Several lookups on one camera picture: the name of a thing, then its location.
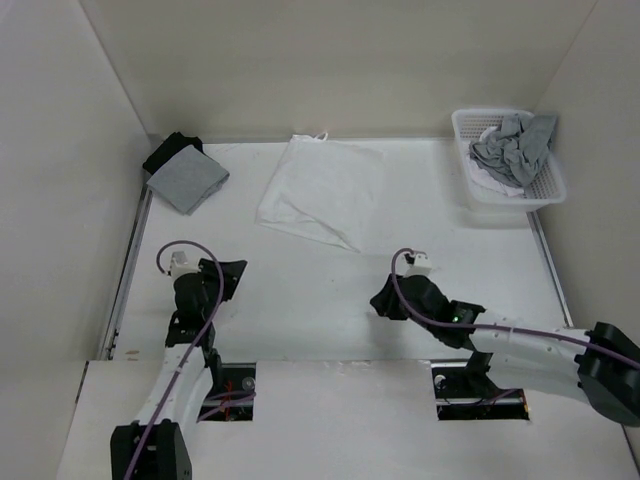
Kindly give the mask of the white tank top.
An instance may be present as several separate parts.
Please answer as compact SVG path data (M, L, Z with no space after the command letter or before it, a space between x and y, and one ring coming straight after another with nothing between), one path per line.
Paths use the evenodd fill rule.
M258 225L359 252L383 191L386 154L294 135L256 211Z

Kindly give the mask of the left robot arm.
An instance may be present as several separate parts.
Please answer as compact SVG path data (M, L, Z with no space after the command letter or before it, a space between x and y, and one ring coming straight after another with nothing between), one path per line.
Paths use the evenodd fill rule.
M232 299L247 267L172 254L175 310L168 325L160 373L134 420L116 427L110 439L113 479L190 479L187 437L206 399L224 387L220 355L214 347L213 315Z

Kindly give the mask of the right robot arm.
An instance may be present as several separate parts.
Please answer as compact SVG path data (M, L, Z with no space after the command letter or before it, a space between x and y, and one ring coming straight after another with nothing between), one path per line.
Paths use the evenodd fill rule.
M411 320L444 345L470 351L463 380L475 395L536 390L585 403L624 426L639 424L639 347L614 325L535 330L450 300L424 275L389 275L370 304L380 317Z

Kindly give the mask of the folded grey tank top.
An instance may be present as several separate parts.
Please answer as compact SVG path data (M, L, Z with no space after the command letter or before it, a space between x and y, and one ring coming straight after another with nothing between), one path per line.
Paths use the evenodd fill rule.
M229 177L230 173L216 160L188 146L152 174L147 186L181 215L189 216Z

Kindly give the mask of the folded black tank top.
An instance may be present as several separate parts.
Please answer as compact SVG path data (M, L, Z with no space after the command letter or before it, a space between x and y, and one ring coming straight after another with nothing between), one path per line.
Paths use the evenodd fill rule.
M199 137L188 137L183 135L181 132L172 133L145 160L142 165L143 171L148 175L153 175L174 155L188 146L193 146L201 153L204 152L203 142Z

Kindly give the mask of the grey crumpled tank top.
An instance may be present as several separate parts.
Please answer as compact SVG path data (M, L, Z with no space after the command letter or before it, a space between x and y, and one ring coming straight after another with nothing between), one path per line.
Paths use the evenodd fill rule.
M470 143L470 158L494 180L526 188L547 164L557 122L557 115L506 116L497 130Z

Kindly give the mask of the white garment in basket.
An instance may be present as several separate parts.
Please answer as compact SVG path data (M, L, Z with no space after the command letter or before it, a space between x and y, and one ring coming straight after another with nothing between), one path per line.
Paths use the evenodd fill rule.
M524 194L528 172L520 133L519 128L488 128L468 143L466 159L475 183L507 197Z

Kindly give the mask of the white plastic basket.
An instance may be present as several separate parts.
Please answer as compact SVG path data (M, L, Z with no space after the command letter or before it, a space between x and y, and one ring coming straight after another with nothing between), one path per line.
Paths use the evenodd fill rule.
M567 187L560 164L553 154L533 182L521 195L508 196L486 188L472 179L469 145L480 139L489 129L497 129L507 116L519 115L532 118L533 113L513 108L465 108L451 114L455 144L462 171L466 196L470 207L483 213L529 213L552 204L559 204L567 197Z

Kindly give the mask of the left metal table rail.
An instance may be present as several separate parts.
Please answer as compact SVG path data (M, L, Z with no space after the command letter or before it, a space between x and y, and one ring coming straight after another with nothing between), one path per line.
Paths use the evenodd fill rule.
M152 200L153 194L144 186L141 190L116 289L105 317L105 325L96 353L97 360L111 360L113 358Z

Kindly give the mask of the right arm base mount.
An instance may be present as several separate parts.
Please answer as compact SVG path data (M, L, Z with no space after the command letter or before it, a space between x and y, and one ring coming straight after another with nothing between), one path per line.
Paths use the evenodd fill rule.
M491 354L473 353L462 360L430 364L436 413L440 421L528 421L524 392L501 389L487 376Z

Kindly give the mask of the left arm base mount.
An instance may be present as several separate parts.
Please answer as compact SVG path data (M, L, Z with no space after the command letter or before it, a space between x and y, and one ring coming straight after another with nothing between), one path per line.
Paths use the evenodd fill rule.
M256 373L255 363L223 363L218 379L201 406L199 421L252 421Z

